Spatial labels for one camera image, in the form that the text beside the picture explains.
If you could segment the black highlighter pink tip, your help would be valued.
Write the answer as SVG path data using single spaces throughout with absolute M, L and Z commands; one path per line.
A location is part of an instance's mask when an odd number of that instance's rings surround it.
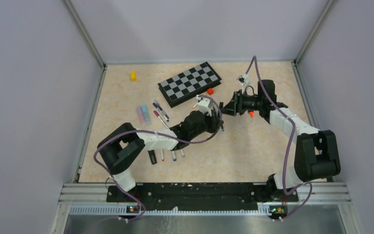
M 157 158 L 156 158 L 155 151 L 154 150 L 148 151 L 148 154 L 149 154 L 151 164 L 152 165 L 156 164 L 157 163 Z

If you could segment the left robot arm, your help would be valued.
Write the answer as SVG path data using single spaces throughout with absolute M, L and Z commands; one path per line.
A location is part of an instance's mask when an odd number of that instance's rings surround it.
M 142 151 L 182 150 L 194 144 L 194 138 L 203 133 L 214 137 L 222 124 L 219 114 L 200 111 L 191 112 L 184 121 L 161 131 L 139 130 L 126 122 L 102 140 L 96 152 L 117 183 L 118 195 L 128 202 L 137 194 L 130 166 Z

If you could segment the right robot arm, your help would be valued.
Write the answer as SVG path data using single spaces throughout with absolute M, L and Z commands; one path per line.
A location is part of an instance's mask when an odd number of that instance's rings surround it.
M 340 174 L 337 138 L 333 131 L 311 126 L 287 105 L 278 102 L 272 80 L 258 81 L 258 92 L 253 94 L 247 93 L 250 85 L 245 78 L 240 77 L 238 81 L 242 89 L 233 93 L 231 101 L 222 108 L 222 113 L 236 116 L 257 111 L 269 124 L 278 127 L 289 137 L 288 146 L 296 146 L 293 166 L 287 166 L 290 153 L 287 148 L 283 171 L 268 179 L 266 195 L 270 200 L 279 201 L 312 180 Z

